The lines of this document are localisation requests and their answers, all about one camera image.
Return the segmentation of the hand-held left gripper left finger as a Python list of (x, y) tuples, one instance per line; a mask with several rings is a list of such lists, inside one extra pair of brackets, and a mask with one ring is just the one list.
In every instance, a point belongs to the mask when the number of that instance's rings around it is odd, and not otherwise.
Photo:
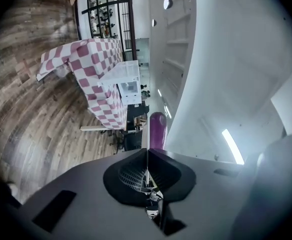
[(136, 149), (126, 158), (110, 165), (103, 174), (108, 193), (119, 203), (145, 207), (147, 195), (141, 191), (147, 169), (147, 150)]

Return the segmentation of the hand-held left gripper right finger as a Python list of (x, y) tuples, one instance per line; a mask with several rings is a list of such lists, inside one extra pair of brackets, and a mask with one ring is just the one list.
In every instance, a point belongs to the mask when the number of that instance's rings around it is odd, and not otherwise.
[(195, 172), (162, 149), (148, 150), (148, 171), (165, 202), (184, 200), (196, 184)]

